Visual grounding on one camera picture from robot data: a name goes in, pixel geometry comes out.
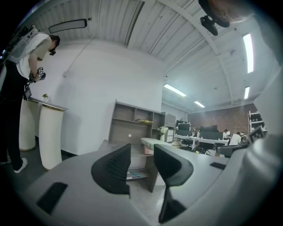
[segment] potted plant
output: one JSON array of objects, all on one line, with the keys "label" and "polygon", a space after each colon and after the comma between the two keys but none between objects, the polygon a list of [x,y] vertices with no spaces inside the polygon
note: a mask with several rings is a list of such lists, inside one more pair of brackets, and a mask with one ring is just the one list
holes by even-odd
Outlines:
[{"label": "potted plant", "polygon": [[159,131],[159,135],[160,135],[160,141],[164,141],[165,140],[165,133],[168,130],[168,127],[166,125],[160,126],[159,128],[157,128],[157,130]]},{"label": "potted plant", "polygon": [[48,95],[47,95],[47,94],[42,95],[42,100],[43,100],[44,102],[47,102],[47,100],[48,100]]}]

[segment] black pants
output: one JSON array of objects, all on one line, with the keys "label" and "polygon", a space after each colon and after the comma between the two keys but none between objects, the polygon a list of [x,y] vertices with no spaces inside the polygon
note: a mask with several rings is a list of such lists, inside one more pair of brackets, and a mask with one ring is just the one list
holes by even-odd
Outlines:
[{"label": "black pants", "polygon": [[7,64],[7,74],[0,95],[0,162],[7,161],[7,150],[14,170],[19,170],[23,161],[19,152],[19,117],[24,85],[15,64]]}]

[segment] white sneaker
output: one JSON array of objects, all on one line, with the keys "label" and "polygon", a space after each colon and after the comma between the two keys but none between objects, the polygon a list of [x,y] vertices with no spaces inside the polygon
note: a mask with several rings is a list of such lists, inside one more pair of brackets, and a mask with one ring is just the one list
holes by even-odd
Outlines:
[{"label": "white sneaker", "polygon": [[9,163],[11,163],[11,159],[10,159],[10,156],[7,155],[7,161],[6,162],[0,162],[0,166],[6,165],[6,164],[9,164]]},{"label": "white sneaker", "polygon": [[23,161],[22,167],[19,170],[14,170],[15,173],[20,173],[27,166],[27,159],[22,158],[22,161]]}]

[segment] ceiling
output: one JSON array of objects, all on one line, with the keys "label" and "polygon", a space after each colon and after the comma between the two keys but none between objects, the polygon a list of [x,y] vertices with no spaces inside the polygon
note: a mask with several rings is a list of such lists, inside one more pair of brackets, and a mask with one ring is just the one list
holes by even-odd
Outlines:
[{"label": "ceiling", "polygon": [[[49,33],[51,25],[89,19],[84,29],[54,34],[62,40],[114,41],[157,57],[165,64],[164,84],[187,95],[163,88],[162,102],[188,113],[252,103],[277,66],[257,22],[249,18],[229,28],[217,25],[219,34],[213,36],[200,24],[203,15],[198,0],[46,0],[24,24]],[[254,71],[249,74],[242,38],[247,33],[254,49]],[[246,86],[250,94],[243,100]]]}]

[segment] brick wall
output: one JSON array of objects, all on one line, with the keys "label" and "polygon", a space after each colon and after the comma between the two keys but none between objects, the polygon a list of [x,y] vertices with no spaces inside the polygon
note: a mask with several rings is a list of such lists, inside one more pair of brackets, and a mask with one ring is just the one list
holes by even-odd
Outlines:
[{"label": "brick wall", "polygon": [[218,131],[220,132],[228,129],[232,134],[237,132],[244,132],[247,134],[249,131],[247,115],[249,111],[257,111],[254,104],[217,111],[188,114],[188,119],[192,127],[217,125]]}]

